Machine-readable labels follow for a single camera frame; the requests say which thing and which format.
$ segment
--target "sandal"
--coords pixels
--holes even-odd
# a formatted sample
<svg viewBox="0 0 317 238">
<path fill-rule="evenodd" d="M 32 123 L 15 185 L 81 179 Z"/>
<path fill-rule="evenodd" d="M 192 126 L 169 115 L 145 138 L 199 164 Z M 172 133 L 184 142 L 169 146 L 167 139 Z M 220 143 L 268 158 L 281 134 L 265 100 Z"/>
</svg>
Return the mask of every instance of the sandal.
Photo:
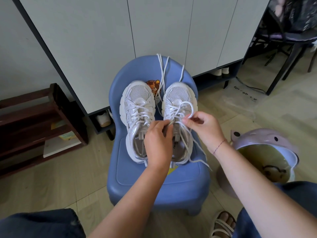
<svg viewBox="0 0 317 238">
<path fill-rule="evenodd" d="M 230 238 L 232 237 L 234 230 L 225 221 L 220 220 L 220 216 L 223 213 L 227 213 L 229 215 L 228 218 L 232 218 L 233 222 L 236 223 L 235 218 L 229 212 L 227 212 L 227 211 L 220 212 L 219 215 L 217 216 L 217 219 L 215 220 L 214 230 L 210 233 L 210 238 L 221 238 L 220 236 L 214 235 L 216 232 L 222 232 L 222 233 L 226 234 L 228 237 L 230 237 Z M 216 224 L 221 225 L 222 228 L 215 229 Z"/>
</svg>

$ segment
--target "right hand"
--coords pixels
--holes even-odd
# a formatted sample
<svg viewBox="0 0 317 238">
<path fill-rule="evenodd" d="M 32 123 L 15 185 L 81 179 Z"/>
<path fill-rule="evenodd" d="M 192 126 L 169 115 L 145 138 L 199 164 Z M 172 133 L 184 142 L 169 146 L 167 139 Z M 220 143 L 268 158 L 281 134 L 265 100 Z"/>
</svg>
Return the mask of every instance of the right hand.
<svg viewBox="0 0 317 238">
<path fill-rule="evenodd" d="M 191 119 L 188 119 L 188 116 L 185 116 L 182 122 L 198 134 L 209 152 L 214 153 L 225 140 L 218 120 L 214 116 L 200 111 L 196 112 Z"/>
</svg>

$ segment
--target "red string bracelet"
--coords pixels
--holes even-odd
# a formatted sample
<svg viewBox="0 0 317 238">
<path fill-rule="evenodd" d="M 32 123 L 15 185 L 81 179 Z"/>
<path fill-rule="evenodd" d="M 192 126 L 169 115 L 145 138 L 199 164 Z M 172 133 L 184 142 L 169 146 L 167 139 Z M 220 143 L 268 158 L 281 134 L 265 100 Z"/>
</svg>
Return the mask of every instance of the red string bracelet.
<svg viewBox="0 0 317 238">
<path fill-rule="evenodd" d="M 220 145 L 222 145 L 222 143 L 225 142 L 225 141 L 226 141 L 226 139 L 224 139 L 224 141 L 222 141 L 222 142 L 218 145 L 218 147 L 217 147 L 217 148 L 215 149 L 215 151 L 212 153 L 213 156 L 215 155 L 215 153 L 216 153 L 217 149 L 220 147 Z"/>
</svg>

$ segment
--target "plastic bag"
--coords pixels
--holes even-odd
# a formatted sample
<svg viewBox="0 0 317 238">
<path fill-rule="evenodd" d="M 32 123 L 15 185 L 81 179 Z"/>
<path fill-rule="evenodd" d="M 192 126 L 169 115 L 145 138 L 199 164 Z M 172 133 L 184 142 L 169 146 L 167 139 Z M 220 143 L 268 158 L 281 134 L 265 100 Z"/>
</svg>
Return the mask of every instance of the plastic bag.
<svg viewBox="0 0 317 238">
<path fill-rule="evenodd" d="M 227 105 L 231 105 L 238 113 L 242 113 L 255 119 L 255 108 L 266 97 L 265 93 L 249 88 L 234 78 L 229 81 L 221 98 Z"/>
<path fill-rule="evenodd" d="M 317 0 L 286 0 L 283 24 L 287 32 L 303 32 L 317 26 Z"/>
</svg>

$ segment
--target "sneaker mesh upper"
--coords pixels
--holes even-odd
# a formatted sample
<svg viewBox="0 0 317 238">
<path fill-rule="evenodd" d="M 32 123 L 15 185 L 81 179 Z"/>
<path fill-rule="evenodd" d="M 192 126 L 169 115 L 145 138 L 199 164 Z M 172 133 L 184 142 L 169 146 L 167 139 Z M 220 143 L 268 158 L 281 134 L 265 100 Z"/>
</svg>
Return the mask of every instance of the sneaker mesh upper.
<svg viewBox="0 0 317 238">
<path fill-rule="evenodd" d="M 188 93 L 181 87 L 174 87 L 168 94 L 168 99 L 173 102 L 175 99 L 180 99 L 182 102 L 189 101 Z"/>
<path fill-rule="evenodd" d="M 143 98 L 146 101 L 149 97 L 149 92 L 142 85 L 137 85 L 131 88 L 129 99 L 132 102 L 134 102 L 137 98 Z"/>
</svg>

